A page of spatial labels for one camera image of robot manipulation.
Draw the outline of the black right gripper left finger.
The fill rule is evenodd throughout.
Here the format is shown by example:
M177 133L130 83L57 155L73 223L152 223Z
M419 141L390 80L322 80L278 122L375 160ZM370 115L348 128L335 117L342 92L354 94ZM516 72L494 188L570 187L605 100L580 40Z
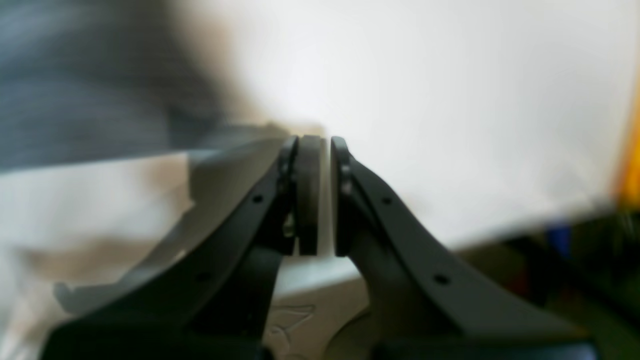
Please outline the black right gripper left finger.
M323 141L291 136L224 222L125 296L57 326L43 360L271 360L262 345L285 256L318 252Z

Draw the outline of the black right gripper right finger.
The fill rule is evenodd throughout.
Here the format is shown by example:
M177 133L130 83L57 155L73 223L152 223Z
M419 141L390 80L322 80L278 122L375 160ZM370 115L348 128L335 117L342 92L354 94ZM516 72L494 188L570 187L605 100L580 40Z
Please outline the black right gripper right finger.
M330 141L335 253L368 291L369 360L596 360L590 336L468 265L437 241L345 139Z

